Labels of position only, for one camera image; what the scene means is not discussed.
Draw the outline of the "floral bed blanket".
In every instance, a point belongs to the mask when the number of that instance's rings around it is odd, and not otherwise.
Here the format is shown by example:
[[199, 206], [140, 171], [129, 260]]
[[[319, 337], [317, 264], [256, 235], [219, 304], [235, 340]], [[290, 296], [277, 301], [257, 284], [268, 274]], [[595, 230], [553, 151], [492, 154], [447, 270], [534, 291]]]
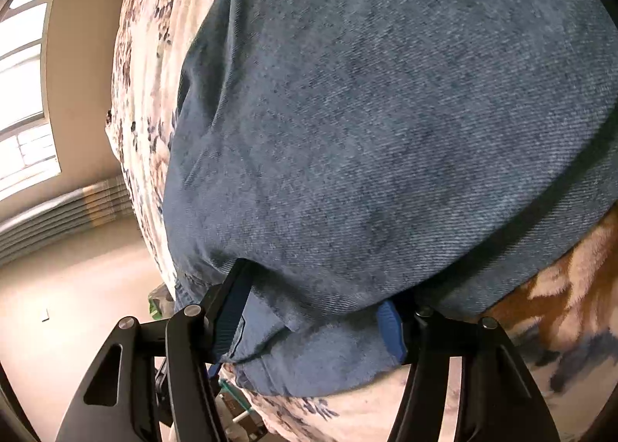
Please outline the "floral bed blanket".
[[[147, 248], [166, 285], [176, 272], [162, 196], [182, 60], [214, 0], [123, 0], [115, 41], [110, 146]], [[565, 441], [617, 437], [617, 214], [490, 309], [522, 350]], [[266, 427], [290, 441], [382, 441], [406, 382], [399, 368], [324, 398], [248, 393]]]

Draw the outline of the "teal curtain left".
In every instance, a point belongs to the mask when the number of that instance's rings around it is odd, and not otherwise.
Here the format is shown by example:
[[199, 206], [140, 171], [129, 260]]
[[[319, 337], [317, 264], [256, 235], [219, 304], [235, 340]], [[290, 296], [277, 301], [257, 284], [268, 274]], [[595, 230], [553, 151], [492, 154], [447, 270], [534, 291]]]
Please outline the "teal curtain left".
[[50, 199], [1, 223], [1, 265], [132, 214], [122, 176]]

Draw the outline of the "blue denim pants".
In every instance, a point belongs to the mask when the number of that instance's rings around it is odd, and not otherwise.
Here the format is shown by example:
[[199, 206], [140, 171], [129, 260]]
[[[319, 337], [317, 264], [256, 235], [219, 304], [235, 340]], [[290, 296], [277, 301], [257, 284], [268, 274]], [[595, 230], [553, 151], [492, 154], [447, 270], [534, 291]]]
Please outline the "blue denim pants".
[[615, 0], [215, 0], [182, 67], [163, 220], [181, 302], [261, 266], [225, 359], [331, 395], [397, 366], [406, 292], [496, 303], [617, 199]]

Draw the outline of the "window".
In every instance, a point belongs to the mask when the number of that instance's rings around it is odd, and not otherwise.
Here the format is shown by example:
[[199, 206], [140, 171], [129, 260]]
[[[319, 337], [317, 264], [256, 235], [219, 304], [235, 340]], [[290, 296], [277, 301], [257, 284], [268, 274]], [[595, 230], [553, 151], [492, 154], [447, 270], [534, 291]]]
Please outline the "window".
[[61, 173], [44, 58], [53, 0], [13, 0], [1, 17], [1, 197]]

